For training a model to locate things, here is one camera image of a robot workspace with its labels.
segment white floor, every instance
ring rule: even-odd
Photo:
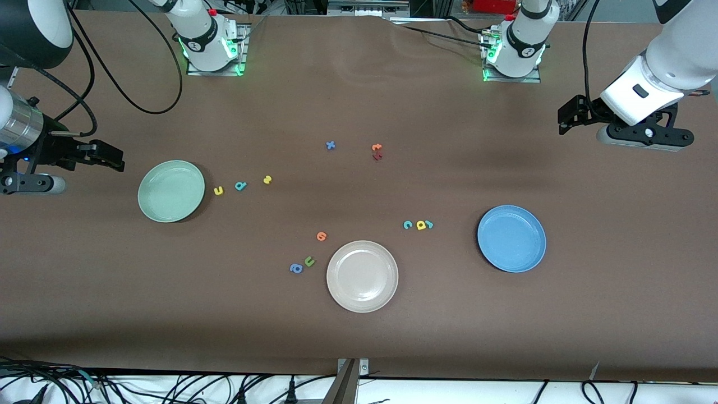
[[[194,392],[214,380],[215,376],[205,378],[193,385],[180,396],[189,398]],[[297,384],[311,376],[296,378]],[[112,380],[128,387],[153,392],[164,396],[177,381],[176,376],[133,376],[111,377]],[[11,379],[1,379],[4,385]],[[241,376],[232,376],[230,383],[220,381],[206,389],[200,395],[207,404],[225,404],[230,394],[237,391]],[[297,397],[323,398],[333,378],[318,380],[297,390]],[[269,404],[274,398],[286,391],[289,376],[275,376],[259,383],[247,394],[248,404]],[[30,382],[23,379],[0,391],[0,404],[12,404],[19,400],[29,400],[43,386],[43,382]],[[541,382],[503,382],[503,381],[434,381],[434,380],[361,380],[358,388],[358,404],[370,404],[385,399],[388,404],[419,403],[475,403],[475,404],[530,404],[536,397]],[[627,404],[633,386],[630,383],[596,383],[605,404]],[[598,403],[598,399],[589,388],[589,396]],[[73,388],[80,400],[81,394]],[[105,403],[105,399],[94,390],[92,403]],[[145,398],[126,394],[131,404],[161,404],[159,398]],[[120,400],[111,395],[111,401],[120,404]],[[645,383],[638,386],[635,404],[714,404],[718,401],[716,385],[685,385]],[[541,396],[543,404],[590,404],[581,393],[579,382],[550,382]],[[57,387],[47,390],[43,404],[65,404],[65,399]]]

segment white plate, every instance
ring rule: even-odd
[[[339,306],[370,313],[396,292],[399,271],[391,253],[375,242],[360,240],[339,248],[327,267],[327,287]]]

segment green led light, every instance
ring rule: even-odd
[[[190,59],[189,56],[187,56],[187,49],[185,49],[185,44],[182,43],[182,41],[179,41],[179,46],[182,48],[182,54],[184,55],[185,59]]]
[[[223,40],[222,46],[224,46],[225,52],[227,52],[227,56],[230,59],[233,59],[237,55],[237,48],[232,46],[232,48],[230,49],[228,44],[231,44],[231,43],[232,43],[231,41]]]

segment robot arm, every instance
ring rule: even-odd
[[[555,0],[522,1],[516,19],[495,28],[500,32],[500,42],[487,62],[508,77],[528,75],[541,61],[546,38],[558,20],[559,5]]]
[[[63,0],[0,1],[0,63],[53,68],[70,52],[73,32]],[[65,181],[36,174],[38,165],[69,171],[75,165],[103,165],[122,172],[121,150],[100,140],[80,142],[67,127],[44,115],[39,100],[28,100],[0,86],[0,194],[60,193]],[[24,173],[18,162],[27,161]]]
[[[559,109],[560,134],[603,122],[609,124],[598,134],[604,143],[676,151],[693,142],[690,131],[673,128],[676,103],[718,74],[718,1],[653,2],[663,31],[591,101],[592,108],[577,96]],[[663,115],[665,126],[658,124]]]
[[[205,9],[202,0],[150,0],[177,30],[187,59],[198,69],[213,72],[238,57],[228,43],[237,37],[234,21]]]

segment brown tablecloth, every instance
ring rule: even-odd
[[[139,14],[81,18],[131,97],[171,102],[171,58]],[[451,24],[422,26],[471,39]],[[369,357],[380,375],[576,380],[600,361],[602,379],[715,380],[715,100],[681,102],[677,125],[696,141],[679,153],[603,145],[598,126],[559,136],[556,110],[583,92],[582,30],[556,26],[540,85],[484,83],[471,45],[373,17],[269,17],[244,77],[186,77],[165,115],[132,109],[99,72],[95,137],[124,150],[126,172],[50,167],[65,194],[2,198],[0,353],[315,374]],[[659,30],[595,24],[593,95]],[[80,92],[80,48],[53,73]],[[50,116],[72,101],[34,72],[14,90]],[[65,123],[89,127],[81,108]],[[188,220],[158,224],[137,187],[172,159],[199,166],[207,193]],[[481,216],[507,203],[548,237],[543,262],[518,275],[476,242]],[[423,219],[434,228],[402,227]],[[325,281],[332,253],[357,239],[399,267],[395,296],[369,314],[339,307]],[[317,264],[290,273],[307,255]]]

